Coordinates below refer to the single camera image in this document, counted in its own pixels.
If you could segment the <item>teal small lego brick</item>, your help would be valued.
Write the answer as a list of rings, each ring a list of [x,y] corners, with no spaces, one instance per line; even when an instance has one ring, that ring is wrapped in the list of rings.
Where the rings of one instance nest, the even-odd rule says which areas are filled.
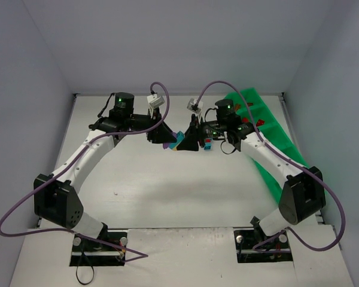
[[[177,142],[180,143],[185,138],[185,134],[181,131],[177,132]]]

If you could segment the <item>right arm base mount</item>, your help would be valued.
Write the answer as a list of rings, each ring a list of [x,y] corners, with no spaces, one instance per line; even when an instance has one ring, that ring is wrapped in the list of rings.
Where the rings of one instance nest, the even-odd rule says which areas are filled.
[[[263,243],[265,238],[254,229],[234,230],[233,235],[239,264],[293,261],[290,243],[285,233],[267,243]]]

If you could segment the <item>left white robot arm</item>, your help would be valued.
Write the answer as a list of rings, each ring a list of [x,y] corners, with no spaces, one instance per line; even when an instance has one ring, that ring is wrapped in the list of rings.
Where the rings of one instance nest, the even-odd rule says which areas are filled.
[[[127,132],[146,133],[153,144],[175,142],[171,129],[162,121],[160,106],[165,100],[152,92],[147,96],[148,112],[133,111],[134,96],[119,92],[108,116],[98,115],[89,126],[81,146],[51,175],[40,174],[34,180],[34,212],[69,231],[106,241],[108,227],[85,213],[78,193],[96,165],[112,151]]]

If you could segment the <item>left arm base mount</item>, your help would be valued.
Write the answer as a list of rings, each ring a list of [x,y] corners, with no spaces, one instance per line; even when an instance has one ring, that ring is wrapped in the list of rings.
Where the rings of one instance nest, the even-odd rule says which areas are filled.
[[[71,267],[119,267],[125,265],[126,250],[115,248],[78,235],[72,241]]]

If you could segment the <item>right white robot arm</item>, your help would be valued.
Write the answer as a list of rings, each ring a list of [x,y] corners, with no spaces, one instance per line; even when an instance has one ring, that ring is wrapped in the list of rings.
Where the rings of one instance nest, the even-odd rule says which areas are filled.
[[[324,188],[318,183],[322,173],[316,167],[309,169],[288,158],[267,140],[249,121],[244,122],[235,112],[231,99],[215,103],[217,118],[204,121],[201,108],[190,99],[188,109],[193,112],[184,139],[177,145],[179,151],[198,151],[207,138],[223,138],[257,162],[281,188],[278,207],[259,220],[255,228],[270,237],[279,231],[297,225],[321,210],[325,204]]]

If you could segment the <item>red lego brick single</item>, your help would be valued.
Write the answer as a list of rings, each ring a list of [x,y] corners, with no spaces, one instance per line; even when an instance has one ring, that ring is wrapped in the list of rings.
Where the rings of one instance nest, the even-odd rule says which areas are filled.
[[[260,126],[263,126],[264,124],[265,124],[265,121],[262,120],[262,119],[259,119],[259,120],[256,122],[255,126],[256,126],[256,127],[260,127]]]

